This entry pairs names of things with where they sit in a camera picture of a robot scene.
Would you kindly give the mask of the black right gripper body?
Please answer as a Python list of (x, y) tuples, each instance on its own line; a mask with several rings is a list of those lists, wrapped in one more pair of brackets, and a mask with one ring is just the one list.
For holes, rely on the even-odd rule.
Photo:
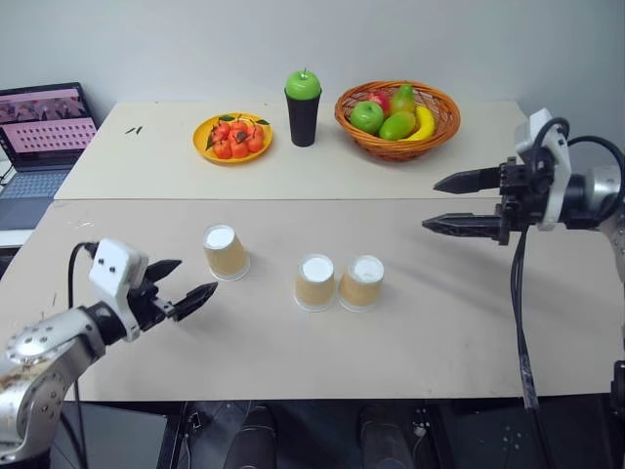
[(508, 244), (511, 232), (522, 232), (543, 220), (552, 184), (551, 157), (521, 164), (510, 157), (500, 165), (501, 200), (495, 208), (499, 230), (494, 238), (499, 244)]

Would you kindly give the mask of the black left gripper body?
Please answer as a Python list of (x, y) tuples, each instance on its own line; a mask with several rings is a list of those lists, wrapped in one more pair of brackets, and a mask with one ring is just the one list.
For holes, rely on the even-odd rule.
[(128, 292), (128, 304), (141, 332), (147, 332), (164, 320), (171, 319), (176, 313), (172, 302), (160, 298), (158, 292), (155, 283), (146, 278)]

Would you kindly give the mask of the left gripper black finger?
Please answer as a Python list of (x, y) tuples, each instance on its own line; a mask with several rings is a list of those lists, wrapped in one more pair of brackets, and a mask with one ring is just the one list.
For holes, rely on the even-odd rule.
[(174, 305), (173, 320), (181, 321), (200, 309), (214, 294), (217, 282), (199, 285)]
[(146, 288), (154, 290), (159, 281), (169, 276), (181, 264), (181, 260), (168, 259), (148, 265), (146, 268)]

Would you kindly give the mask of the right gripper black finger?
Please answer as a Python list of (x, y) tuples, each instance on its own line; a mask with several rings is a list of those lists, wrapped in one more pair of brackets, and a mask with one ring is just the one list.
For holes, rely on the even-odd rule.
[(449, 175), (434, 185), (434, 190), (452, 194), (474, 193), (500, 186), (499, 166), (462, 171)]
[(498, 240), (500, 217), (472, 213), (447, 213), (424, 220), (422, 227), (439, 235)]

